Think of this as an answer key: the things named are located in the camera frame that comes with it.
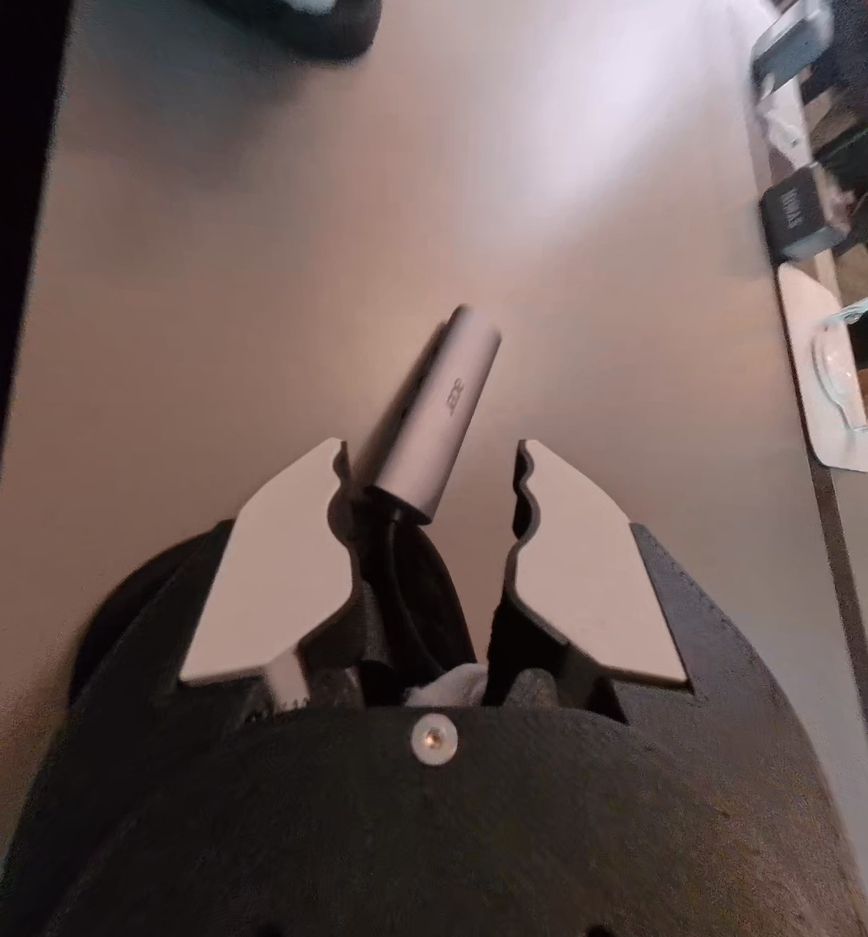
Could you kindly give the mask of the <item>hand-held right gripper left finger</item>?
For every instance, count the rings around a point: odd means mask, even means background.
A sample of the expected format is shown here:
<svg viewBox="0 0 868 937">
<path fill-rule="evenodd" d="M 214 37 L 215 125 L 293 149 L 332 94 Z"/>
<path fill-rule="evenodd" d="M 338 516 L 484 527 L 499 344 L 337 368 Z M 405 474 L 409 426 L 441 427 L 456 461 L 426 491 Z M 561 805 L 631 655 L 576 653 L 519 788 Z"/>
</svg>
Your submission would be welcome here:
<svg viewBox="0 0 868 937">
<path fill-rule="evenodd" d="M 353 560 L 330 515 L 346 443 L 325 439 L 240 509 L 209 587 L 180 681 L 257 676 L 277 707 L 311 699 L 303 643 L 354 597 Z"/>
</svg>

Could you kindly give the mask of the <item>black power adapter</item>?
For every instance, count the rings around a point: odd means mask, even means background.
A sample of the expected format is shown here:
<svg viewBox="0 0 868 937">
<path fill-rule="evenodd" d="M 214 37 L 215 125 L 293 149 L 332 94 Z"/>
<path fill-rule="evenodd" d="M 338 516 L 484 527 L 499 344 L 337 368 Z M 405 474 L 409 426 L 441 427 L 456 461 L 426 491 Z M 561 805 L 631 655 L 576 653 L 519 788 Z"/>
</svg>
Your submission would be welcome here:
<svg viewBox="0 0 868 937">
<path fill-rule="evenodd" d="M 809 261 L 845 242 L 851 231 L 845 194 L 818 162 L 770 186 L 759 211 L 774 264 Z"/>
</svg>

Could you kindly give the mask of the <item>instruction sheet on stand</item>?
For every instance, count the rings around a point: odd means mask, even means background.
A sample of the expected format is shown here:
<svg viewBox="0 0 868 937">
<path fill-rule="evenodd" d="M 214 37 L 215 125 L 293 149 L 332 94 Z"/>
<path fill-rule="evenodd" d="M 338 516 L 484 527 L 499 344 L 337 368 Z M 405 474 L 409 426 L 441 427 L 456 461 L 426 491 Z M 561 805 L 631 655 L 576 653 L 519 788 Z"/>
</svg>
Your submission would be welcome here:
<svg viewBox="0 0 868 937">
<path fill-rule="evenodd" d="M 810 448 L 826 468 L 868 474 L 868 415 L 848 331 L 868 318 L 868 297 L 842 307 L 792 264 L 776 276 Z"/>
</svg>

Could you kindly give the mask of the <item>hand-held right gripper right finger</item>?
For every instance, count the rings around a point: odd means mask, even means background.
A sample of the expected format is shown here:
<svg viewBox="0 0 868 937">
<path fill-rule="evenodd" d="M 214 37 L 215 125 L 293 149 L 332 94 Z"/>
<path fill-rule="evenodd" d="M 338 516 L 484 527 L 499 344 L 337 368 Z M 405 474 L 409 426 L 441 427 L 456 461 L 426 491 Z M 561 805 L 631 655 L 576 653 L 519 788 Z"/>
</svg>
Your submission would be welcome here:
<svg viewBox="0 0 868 937">
<path fill-rule="evenodd" d="M 574 661 L 630 682 L 687 672 L 631 521 L 602 487 L 536 439 L 516 454 L 506 594 Z"/>
</svg>

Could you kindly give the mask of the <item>grey usb hub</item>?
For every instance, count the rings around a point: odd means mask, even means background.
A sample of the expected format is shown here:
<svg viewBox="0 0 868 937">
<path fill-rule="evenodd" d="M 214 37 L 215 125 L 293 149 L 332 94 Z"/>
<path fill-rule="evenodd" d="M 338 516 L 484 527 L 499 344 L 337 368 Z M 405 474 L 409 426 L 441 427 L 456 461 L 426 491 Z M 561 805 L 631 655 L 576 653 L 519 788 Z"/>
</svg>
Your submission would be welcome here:
<svg viewBox="0 0 868 937">
<path fill-rule="evenodd" d="M 429 525 L 500 344 L 498 327 L 472 306 L 440 323 L 357 454 L 356 484 Z"/>
</svg>

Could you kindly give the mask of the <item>black hex-patterned pouch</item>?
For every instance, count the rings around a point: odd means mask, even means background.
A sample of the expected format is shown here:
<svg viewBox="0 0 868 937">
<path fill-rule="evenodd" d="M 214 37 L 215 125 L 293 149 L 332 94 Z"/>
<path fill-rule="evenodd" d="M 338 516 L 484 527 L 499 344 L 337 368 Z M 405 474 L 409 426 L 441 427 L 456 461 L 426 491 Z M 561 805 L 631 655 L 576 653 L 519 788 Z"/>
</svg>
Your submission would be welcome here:
<svg viewBox="0 0 868 937">
<path fill-rule="evenodd" d="M 234 520 L 217 523 L 171 545 L 135 568 L 86 623 L 68 691 L 74 705 L 131 625 L 204 547 L 225 548 Z M 409 688 L 424 686 L 463 663 L 475 663 L 456 589 L 427 534 L 396 513 L 376 520 L 356 510 L 356 547 L 363 585 L 356 620 L 365 627 L 360 679 L 370 705 L 393 705 Z"/>
</svg>

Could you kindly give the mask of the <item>small white adapter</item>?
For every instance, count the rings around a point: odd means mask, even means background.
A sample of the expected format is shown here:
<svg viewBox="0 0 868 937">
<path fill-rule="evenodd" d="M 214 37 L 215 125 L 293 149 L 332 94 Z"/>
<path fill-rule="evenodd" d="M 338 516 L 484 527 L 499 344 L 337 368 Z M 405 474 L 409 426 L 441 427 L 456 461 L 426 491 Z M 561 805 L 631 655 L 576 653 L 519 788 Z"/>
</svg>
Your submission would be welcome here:
<svg viewBox="0 0 868 937">
<path fill-rule="evenodd" d="M 771 150 L 790 157 L 799 154 L 806 145 L 806 136 L 799 127 L 795 127 L 781 116 L 779 111 L 759 113 L 767 144 Z"/>
</svg>

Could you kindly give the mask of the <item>grey power adapter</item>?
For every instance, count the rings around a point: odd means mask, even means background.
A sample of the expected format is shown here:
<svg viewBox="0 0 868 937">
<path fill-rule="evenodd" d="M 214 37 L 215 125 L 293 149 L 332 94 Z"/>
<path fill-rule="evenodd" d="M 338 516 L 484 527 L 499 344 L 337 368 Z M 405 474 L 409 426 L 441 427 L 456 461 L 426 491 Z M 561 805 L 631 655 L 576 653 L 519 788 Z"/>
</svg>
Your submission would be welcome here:
<svg viewBox="0 0 868 937">
<path fill-rule="evenodd" d="M 828 1 L 796 1 L 754 43 L 750 75 L 758 100 L 776 92 L 816 62 L 834 37 Z"/>
</svg>

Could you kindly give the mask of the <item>person's right hand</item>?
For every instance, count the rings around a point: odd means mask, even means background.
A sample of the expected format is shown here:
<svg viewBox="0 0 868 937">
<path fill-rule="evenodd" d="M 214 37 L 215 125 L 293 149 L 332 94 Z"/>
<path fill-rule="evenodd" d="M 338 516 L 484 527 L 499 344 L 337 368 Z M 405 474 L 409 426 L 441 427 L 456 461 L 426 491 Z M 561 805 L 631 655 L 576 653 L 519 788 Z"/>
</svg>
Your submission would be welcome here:
<svg viewBox="0 0 868 937">
<path fill-rule="evenodd" d="M 469 709 L 482 704 L 488 667 L 463 663 L 424 686 L 408 689 L 403 705 L 412 709 Z"/>
</svg>

